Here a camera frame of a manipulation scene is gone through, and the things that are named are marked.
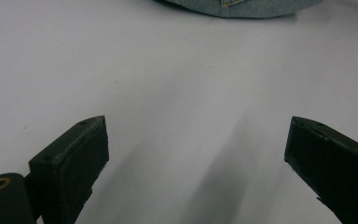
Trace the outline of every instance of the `blue cloth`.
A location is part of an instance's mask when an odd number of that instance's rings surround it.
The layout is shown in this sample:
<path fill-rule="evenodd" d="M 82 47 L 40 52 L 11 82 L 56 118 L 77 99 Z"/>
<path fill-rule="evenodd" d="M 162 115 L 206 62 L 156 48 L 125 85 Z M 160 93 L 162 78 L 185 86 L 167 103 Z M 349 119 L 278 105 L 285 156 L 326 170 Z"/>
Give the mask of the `blue cloth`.
<path fill-rule="evenodd" d="M 270 18 L 293 14 L 323 0 L 166 0 L 218 17 Z"/>

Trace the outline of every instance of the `white table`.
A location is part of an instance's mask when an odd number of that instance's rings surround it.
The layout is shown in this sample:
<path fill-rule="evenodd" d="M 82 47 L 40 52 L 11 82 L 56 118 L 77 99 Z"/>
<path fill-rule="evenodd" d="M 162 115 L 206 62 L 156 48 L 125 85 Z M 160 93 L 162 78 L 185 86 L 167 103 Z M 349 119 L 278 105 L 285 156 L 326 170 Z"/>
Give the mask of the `white table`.
<path fill-rule="evenodd" d="M 0 174 L 97 115 L 111 160 L 78 224 L 338 224 L 283 152 L 292 116 L 358 141 L 358 1 L 224 20 L 0 0 Z"/>

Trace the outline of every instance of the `folded cloth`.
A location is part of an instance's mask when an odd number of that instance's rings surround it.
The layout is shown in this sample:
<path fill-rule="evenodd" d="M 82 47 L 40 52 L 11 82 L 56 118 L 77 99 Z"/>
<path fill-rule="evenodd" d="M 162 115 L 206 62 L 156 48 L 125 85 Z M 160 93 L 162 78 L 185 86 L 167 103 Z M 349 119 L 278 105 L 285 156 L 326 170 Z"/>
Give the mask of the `folded cloth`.
<path fill-rule="evenodd" d="M 217 17 L 271 18 L 293 14 L 323 0 L 166 0 Z"/>

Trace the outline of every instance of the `garment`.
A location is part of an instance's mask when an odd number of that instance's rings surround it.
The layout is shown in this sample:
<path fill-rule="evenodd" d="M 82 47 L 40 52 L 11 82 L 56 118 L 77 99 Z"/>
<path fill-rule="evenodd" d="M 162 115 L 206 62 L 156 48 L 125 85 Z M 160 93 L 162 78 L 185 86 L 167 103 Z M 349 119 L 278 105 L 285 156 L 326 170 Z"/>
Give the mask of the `garment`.
<path fill-rule="evenodd" d="M 271 18 L 293 14 L 323 0 L 166 0 L 218 17 Z"/>

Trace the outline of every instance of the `blue denim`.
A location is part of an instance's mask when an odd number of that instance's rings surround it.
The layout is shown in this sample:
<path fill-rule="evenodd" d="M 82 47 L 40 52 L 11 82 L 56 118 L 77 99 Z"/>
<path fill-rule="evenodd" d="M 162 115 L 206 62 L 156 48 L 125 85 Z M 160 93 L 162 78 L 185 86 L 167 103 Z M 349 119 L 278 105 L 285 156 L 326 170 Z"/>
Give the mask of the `blue denim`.
<path fill-rule="evenodd" d="M 270 18 L 293 14 L 323 0 L 166 0 L 218 17 Z"/>

